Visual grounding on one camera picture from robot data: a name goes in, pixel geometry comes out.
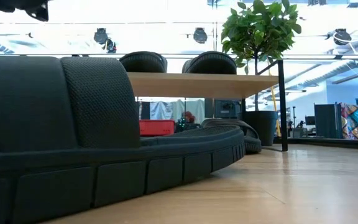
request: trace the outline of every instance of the plant pot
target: plant pot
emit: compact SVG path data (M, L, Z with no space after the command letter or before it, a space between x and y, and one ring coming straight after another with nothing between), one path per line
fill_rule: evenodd
M262 146L272 146L277 117L276 111L247 111L244 121L258 132Z

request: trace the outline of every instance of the wooden table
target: wooden table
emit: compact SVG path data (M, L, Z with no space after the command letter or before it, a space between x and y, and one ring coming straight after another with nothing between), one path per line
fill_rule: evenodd
M247 98L278 83L277 76L128 72L135 96Z

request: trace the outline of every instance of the computer monitor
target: computer monitor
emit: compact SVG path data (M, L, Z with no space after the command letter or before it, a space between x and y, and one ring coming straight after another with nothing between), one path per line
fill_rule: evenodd
M316 125L316 118L314 116L305 116L306 125Z

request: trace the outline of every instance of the wooden floor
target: wooden floor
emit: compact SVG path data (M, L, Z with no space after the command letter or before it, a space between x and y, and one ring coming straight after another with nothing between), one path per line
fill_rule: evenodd
M49 223L358 224L358 150L264 150L194 184Z

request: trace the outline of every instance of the red box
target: red box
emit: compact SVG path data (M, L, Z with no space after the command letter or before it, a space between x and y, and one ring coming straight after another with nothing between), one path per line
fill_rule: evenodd
M141 136L164 136L175 132L174 120L139 120Z

